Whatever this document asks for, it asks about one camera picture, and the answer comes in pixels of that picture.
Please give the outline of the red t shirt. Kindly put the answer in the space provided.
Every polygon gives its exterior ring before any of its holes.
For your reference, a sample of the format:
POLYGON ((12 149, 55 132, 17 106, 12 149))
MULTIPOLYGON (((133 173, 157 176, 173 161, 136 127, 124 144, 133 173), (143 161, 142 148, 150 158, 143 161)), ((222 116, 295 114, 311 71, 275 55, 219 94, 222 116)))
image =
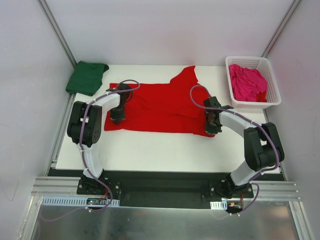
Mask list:
POLYGON ((208 93, 199 87, 195 66, 185 67, 169 83, 142 83, 125 106, 125 119, 105 118, 104 130, 182 133, 208 137, 203 105, 208 93))

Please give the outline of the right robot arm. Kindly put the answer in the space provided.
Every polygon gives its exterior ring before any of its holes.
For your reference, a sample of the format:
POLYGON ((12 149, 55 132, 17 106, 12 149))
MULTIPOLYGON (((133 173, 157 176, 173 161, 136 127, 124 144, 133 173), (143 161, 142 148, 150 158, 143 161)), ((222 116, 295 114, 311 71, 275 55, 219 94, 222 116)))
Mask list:
POLYGON ((216 135, 227 127, 243 138, 244 161, 228 173, 214 190, 223 198, 235 198, 262 173, 276 169, 285 158, 277 127, 272 122, 258 123, 236 112, 230 105, 222 106, 218 99, 203 101, 205 132, 216 135))

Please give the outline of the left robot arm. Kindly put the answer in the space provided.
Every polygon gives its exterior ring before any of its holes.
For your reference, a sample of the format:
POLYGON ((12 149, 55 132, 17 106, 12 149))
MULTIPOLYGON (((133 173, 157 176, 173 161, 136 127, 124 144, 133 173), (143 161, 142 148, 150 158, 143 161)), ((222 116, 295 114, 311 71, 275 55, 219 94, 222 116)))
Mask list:
POLYGON ((107 114, 114 124, 126 118, 125 106, 133 97, 133 89, 124 82, 107 89, 101 96, 90 102, 76 101, 73 104, 67 126, 67 135, 76 144, 82 164, 83 185, 96 195, 103 193, 106 182, 101 165, 97 142, 103 130, 103 120, 107 114))

